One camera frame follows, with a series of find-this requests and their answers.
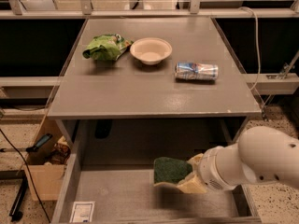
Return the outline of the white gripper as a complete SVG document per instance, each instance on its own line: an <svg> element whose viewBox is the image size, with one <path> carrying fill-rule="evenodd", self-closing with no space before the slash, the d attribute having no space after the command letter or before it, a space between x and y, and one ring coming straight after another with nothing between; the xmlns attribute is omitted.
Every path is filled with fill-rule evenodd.
<svg viewBox="0 0 299 224"><path fill-rule="evenodd" d="M197 170L197 174L204 184L213 191L228 191L236 188L236 185L228 184L218 171L216 158L223 150L224 147L213 147L204 154L197 154L187 160L192 169ZM177 188L187 194L206 193L206 188L196 175L188 175L185 179L179 181Z"/></svg>

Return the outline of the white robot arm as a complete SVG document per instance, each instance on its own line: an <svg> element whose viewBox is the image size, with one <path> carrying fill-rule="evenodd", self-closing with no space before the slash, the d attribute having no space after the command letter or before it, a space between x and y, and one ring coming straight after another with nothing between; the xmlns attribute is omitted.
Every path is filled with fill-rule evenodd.
<svg viewBox="0 0 299 224"><path fill-rule="evenodd" d="M228 191L244 184L275 182L299 189L299 140L257 126L228 147L213 147L188 160L192 172L178 182L184 193Z"/></svg>

